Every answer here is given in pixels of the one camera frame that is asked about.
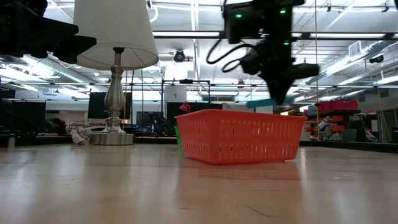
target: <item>wooden floor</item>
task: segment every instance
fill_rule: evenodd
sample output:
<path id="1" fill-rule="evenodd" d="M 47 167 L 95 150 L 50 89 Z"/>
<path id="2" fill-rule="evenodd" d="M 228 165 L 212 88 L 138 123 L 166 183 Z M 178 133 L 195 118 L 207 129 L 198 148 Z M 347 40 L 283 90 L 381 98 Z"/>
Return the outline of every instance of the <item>wooden floor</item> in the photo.
<path id="1" fill-rule="evenodd" d="M 0 152 L 0 223 L 398 223 L 398 155 L 302 148 L 211 166 L 176 146 Z"/>

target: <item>security camera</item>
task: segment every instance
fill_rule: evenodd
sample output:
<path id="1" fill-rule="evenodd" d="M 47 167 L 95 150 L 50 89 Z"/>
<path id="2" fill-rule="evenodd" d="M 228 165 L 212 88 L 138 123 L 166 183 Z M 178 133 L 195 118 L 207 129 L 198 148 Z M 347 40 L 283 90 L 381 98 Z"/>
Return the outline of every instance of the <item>security camera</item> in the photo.
<path id="1" fill-rule="evenodd" d="M 183 50 L 177 50 L 174 54 L 174 62 L 183 62 L 185 60 L 185 54 Z"/>
<path id="2" fill-rule="evenodd" d="M 383 61 L 384 61 L 384 56 L 383 55 L 380 55 L 378 57 L 369 59 L 370 63 L 381 63 Z"/>

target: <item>red container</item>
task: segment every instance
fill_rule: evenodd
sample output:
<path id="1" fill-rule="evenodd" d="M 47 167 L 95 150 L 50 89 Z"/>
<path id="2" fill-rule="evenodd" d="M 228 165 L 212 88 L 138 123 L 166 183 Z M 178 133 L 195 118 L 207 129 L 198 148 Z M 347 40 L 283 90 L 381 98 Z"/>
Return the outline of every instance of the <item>red container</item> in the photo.
<path id="1" fill-rule="evenodd" d="M 177 116 L 183 153 L 211 164 L 295 159 L 305 118 L 226 110 Z"/>
<path id="2" fill-rule="evenodd" d="M 312 132 L 312 131 L 315 131 L 315 129 L 314 128 L 304 128 L 304 131 Z"/>
<path id="3" fill-rule="evenodd" d="M 327 113 L 331 111 L 331 102 L 319 102 L 319 113 Z"/>
<path id="4" fill-rule="evenodd" d="M 356 100 L 335 100 L 331 101 L 331 110 L 357 110 Z"/>
<path id="5" fill-rule="evenodd" d="M 344 125 L 333 125 L 333 126 L 330 126 L 330 130 L 334 131 L 334 132 L 343 132 L 345 130 L 345 126 Z"/>
<path id="6" fill-rule="evenodd" d="M 343 122 L 344 121 L 344 116 L 333 116 L 331 117 L 330 122 Z"/>

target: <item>white lamp shade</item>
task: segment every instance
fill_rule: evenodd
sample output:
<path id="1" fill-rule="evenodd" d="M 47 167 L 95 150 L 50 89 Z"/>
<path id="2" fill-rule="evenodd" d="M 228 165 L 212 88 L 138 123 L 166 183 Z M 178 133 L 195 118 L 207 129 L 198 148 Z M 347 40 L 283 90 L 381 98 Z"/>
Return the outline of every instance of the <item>white lamp shade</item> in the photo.
<path id="1" fill-rule="evenodd" d="M 77 58 L 77 64 L 97 70 L 114 65 L 114 47 L 124 47 L 125 70 L 146 68 L 159 61 L 144 0 L 75 0 L 73 23 L 79 34 L 97 44 Z"/>

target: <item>person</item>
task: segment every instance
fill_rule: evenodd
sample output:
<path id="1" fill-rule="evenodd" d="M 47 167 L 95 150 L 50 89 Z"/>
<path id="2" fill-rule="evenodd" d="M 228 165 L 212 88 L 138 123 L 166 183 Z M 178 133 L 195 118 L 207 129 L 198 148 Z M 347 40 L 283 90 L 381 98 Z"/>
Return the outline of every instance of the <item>person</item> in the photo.
<path id="1" fill-rule="evenodd" d="M 330 121 L 330 117 L 326 116 L 318 125 L 319 135 L 320 135 L 321 139 L 331 136 L 329 121 Z"/>
<path id="2" fill-rule="evenodd" d="M 59 118 L 49 120 L 51 128 L 44 132 L 44 136 L 63 136 L 67 134 L 65 122 Z"/>

